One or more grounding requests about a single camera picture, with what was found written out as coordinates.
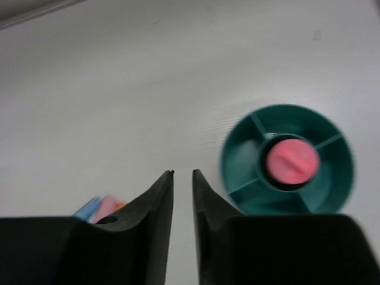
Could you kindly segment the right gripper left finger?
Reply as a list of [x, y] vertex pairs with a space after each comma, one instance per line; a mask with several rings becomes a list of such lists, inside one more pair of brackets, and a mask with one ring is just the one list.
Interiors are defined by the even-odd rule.
[[173, 175], [96, 224], [76, 217], [1, 219], [2, 284], [164, 284]]

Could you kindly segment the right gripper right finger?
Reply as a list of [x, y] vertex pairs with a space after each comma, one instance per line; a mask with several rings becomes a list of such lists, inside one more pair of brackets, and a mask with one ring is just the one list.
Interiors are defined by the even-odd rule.
[[200, 284], [378, 284], [359, 225], [342, 214], [246, 216], [192, 174]]

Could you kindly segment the teal round organizer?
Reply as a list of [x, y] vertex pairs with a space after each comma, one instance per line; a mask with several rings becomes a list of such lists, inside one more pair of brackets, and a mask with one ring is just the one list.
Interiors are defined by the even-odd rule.
[[293, 104], [242, 118], [224, 141], [220, 170], [226, 194], [249, 216], [337, 213], [354, 185], [342, 132], [324, 115]]

